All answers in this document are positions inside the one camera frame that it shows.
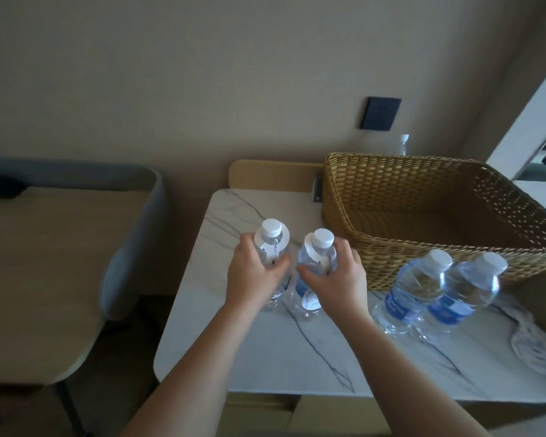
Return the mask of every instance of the blue bottle label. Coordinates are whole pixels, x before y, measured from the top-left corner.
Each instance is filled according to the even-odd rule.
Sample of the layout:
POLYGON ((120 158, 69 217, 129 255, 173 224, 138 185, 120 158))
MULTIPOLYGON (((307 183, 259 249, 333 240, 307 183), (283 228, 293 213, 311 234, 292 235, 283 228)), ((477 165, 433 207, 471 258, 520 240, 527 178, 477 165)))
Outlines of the blue bottle label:
POLYGON ((449 296, 443 296, 437 302, 430 305, 428 310, 437 321, 451 326, 457 325, 474 312, 473 308, 465 302, 455 301, 449 296))
MULTIPOLYGON (((310 271, 314 274, 317 274, 318 276, 321 275, 322 271, 320 270, 312 270, 310 271)), ((299 294, 299 297, 303 299, 303 295, 306 293, 306 291, 309 290, 309 286, 303 281, 301 276, 298 276, 298 281, 295 282, 295 291, 297 294, 299 294)))
POLYGON ((422 311, 422 307, 406 307, 392 291, 386 295, 384 306, 388 314, 403 323, 412 323, 422 311))
POLYGON ((307 290, 309 290, 309 286, 306 285, 302 278, 298 278, 298 281, 295 283, 295 292, 300 298, 303 298, 307 290))

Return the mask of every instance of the black switch panel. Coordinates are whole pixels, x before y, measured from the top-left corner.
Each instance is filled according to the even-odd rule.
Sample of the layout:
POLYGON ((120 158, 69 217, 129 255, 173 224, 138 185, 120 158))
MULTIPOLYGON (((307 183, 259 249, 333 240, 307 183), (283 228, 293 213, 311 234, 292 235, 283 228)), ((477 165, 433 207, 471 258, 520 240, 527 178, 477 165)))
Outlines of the black switch panel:
POLYGON ((390 130, 400 102, 400 98, 368 97, 360 128, 364 130, 390 130))

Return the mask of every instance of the water bottle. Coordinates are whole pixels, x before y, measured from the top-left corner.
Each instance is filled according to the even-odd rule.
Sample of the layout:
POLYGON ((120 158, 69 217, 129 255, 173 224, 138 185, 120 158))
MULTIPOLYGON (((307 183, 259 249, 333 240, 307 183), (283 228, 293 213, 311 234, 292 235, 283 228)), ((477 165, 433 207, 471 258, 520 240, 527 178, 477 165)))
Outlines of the water bottle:
POLYGON ((447 271, 447 293, 417 319, 413 327, 421 340, 437 344, 475 311, 487 307, 500 292, 498 276, 508 263, 485 252, 474 260, 455 264, 447 271))
MULTIPOLYGON (((308 234, 299 249, 298 265, 307 267, 318 276, 335 271, 338 262, 334 234, 325 228, 308 234)), ((302 319, 309 319, 320 313, 321 305, 317 295, 299 275, 291 292, 291 301, 295 315, 302 319)))
POLYGON ((405 264, 392 290, 372 310, 374 321, 385 333, 407 333, 421 311, 445 293, 444 272, 451 264, 451 256, 440 249, 405 264))
POLYGON ((406 143, 408 142, 408 140, 409 140, 409 136, 407 134, 400 135, 400 151, 398 154, 402 156, 406 156, 406 148, 407 148, 406 143))
MULTIPOLYGON (((259 259, 265 268, 273 268, 277 259, 285 254, 289 245, 289 231, 277 219, 265 219, 261 227, 255 233, 253 240, 255 248, 259 253, 259 259)), ((279 286, 275 289, 275 293, 271 296, 267 306, 273 308, 279 302, 285 288, 287 288, 290 275, 287 273, 279 286)))

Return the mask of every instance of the forearm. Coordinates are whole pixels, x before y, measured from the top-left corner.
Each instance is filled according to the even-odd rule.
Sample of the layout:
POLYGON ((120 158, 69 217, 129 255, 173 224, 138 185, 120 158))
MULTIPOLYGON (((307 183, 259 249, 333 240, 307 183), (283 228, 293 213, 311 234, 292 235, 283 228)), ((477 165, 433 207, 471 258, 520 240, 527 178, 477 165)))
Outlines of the forearm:
POLYGON ((394 435, 488 436, 479 423, 408 361, 369 315, 344 316, 338 327, 360 362, 394 435))
POLYGON ((122 437, 214 436, 234 356, 255 312, 223 306, 122 437))

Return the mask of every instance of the woven basket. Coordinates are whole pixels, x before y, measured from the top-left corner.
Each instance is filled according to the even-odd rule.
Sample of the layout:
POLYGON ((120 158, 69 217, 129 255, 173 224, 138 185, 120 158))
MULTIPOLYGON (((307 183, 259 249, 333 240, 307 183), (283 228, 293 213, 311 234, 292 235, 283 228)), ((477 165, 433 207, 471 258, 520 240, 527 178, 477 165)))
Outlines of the woven basket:
POLYGON ((546 270, 546 209, 478 161, 330 153, 322 215, 360 253, 369 290, 433 248, 453 261, 501 254, 504 285, 546 270))

